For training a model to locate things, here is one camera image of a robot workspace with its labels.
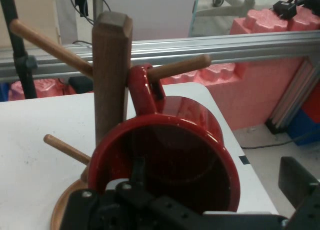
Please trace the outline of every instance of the mug handle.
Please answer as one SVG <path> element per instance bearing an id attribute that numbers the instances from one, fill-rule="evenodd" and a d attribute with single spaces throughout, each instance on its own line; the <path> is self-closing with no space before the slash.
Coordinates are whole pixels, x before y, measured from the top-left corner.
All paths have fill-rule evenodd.
<path id="1" fill-rule="evenodd" d="M 133 66 L 128 74 L 128 87 L 137 116 L 157 113 L 166 97 L 160 80 L 149 82 L 147 70 L 151 68 L 149 63 Z"/>

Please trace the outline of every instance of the black tripod leg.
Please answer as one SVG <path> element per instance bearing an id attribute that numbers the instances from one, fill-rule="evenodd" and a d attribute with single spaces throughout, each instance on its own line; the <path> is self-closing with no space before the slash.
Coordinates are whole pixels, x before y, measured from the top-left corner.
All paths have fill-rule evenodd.
<path id="1" fill-rule="evenodd" d="M 24 96 L 26 99 L 36 98 L 36 89 L 32 77 L 32 69 L 37 67 L 34 57 L 28 56 L 22 38 L 11 33 L 9 25 L 12 20 L 17 19 L 15 0 L 0 0 L 6 26 L 8 28 L 16 72 L 20 78 Z"/>

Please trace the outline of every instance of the red mug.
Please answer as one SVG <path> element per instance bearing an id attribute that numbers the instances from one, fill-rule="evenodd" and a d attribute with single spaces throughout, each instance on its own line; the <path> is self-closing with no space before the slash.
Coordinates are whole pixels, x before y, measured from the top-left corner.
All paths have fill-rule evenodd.
<path id="1" fill-rule="evenodd" d="M 190 209 L 236 211 L 240 182 L 224 147 L 221 128 L 200 103 L 166 96 L 160 81 L 132 67 L 128 76 L 136 117 L 112 129 L 95 149 L 88 170 L 89 188 L 104 193 L 109 181 L 129 178 L 134 156 L 145 159 L 145 187 Z"/>

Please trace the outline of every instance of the wooden base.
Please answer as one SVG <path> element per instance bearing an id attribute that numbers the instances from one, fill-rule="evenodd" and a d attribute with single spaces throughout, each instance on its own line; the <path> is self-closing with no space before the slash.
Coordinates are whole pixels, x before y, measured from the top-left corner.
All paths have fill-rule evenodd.
<path id="1" fill-rule="evenodd" d="M 87 188 L 87 184 L 81 181 L 80 179 L 72 183 L 60 196 L 58 201 L 55 204 L 55 207 L 52 212 L 50 230 L 59 230 L 62 218 L 65 213 L 65 208 L 69 199 L 70 194 L 75 190 Z"/>

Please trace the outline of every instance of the wooden mug tree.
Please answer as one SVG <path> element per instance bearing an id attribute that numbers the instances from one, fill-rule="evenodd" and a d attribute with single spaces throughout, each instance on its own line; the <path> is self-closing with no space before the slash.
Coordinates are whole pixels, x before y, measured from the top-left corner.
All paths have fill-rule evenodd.
<path id="1" fill-rule="evenodd" d="M 19 20 L 13 20 L 10 30 L 93 79 L 95 143 L 126 119 L 133 22 L 127 15 L 115 12 L 102 13 L 92 30 L 93 67 L 79 56 L 68 51 L 50 38 L 31 29 Z M 148 71 L 148 79 L 155 82 L 162 78 L 208 67 L 211 59 L 200 55 L 182 62 L 171 63 Z M 87 188 L 90 157 L 51 135 L 44 142 L 86 165 L 79 180 L 69 186 L 57 201 L 51 217 L 50 228 L 59 229 L 64 209 L 71 192 Z"/>

